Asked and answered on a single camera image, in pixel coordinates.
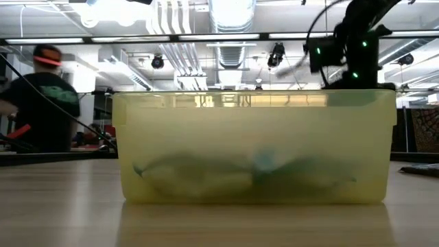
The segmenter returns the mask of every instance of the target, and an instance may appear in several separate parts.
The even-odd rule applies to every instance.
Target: black t-shirt
[[[75,89],[52,73],[25,75],[42,94],[74,117],[80,116],[80,104]],[[39,152],[68,152],[71,147],[73,120],[39,95],[25,80],[11,82],[0,99],[15,105],[16,129],[30,125],[31,129],[19,138]]]

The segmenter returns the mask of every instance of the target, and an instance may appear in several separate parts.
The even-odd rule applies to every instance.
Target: translucent yellow bin
[[[376,203],[395,92],[118,93],[123,194],[147,203]]]

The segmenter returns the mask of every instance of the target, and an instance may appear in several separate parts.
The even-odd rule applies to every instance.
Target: desk
[[[433,247],[439,179],[390,169],[381,205],[129,205],[115,160],[0,168],[0,246]]]

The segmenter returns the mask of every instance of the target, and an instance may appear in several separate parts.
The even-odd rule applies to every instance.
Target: ceiling light
[[[314,32],[309,35],[310,38],[321,38],[325,36],[332,35],[329,32]],[[307,33],[284,33],[284,34],[269,34],[269,39],[280,39],[280,38],[297,38],[297,39],[305,39],[307,37]]]
[[[206,47],[255,47],[256,43],[215,43],[215,44],[207,44]]]
[[[439,36],[439,31],[395,31],[388,37],[392,38],[405,38],[411,36]]]
[[[204,35],[182,35],[179,37],[183,41],[197,40],[257,40],[259,34],[204,34]]]
[[[12,38],[5,40],[9,45],[35,45],[35,44],[80,44],[82,38]]]
[[[52,1],[54,4],[66,4],[68,1]],[[17,1],[17,0],[3,0],[0,5],[47,5],[47,1]]]
[[[329,5],[332,1],[325,1],[325,0],[313,0],[313,1],[307,1],[305,6],[309,5]],[[340,3],[335,5],[335,7],[346,7],[348,3]],[[271,1],[258,1],[256,3],[257,6],[300,6],[302,4],[302,0],[271,0]]]
[[[157,41],[169,41],[169,36],[101,37],[101,38],[92,38],[91,40],[96,43],[157,42]]]

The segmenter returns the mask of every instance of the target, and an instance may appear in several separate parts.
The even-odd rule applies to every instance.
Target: ventilation duct
[[[104,61],[113,64],[118,72],[126,75],[135,84],[142,86],[148,91],[154,90],[148,79],[141,76],[141,73],[137,71],[137,69],[128,65],[128,55],[123,50],[121,50],[120,60],[115,56],[111,56],[110,60],[104,59]]]
[[[256,0],[209,0],[212,30],[215,33],[244,33],[249,32],[254,16]],[[244,61],[245,47],[218,47],[216,54],[219,64],[225,69],[238,69]],[[220,82],[238,84],[242,71],[219,71]]]

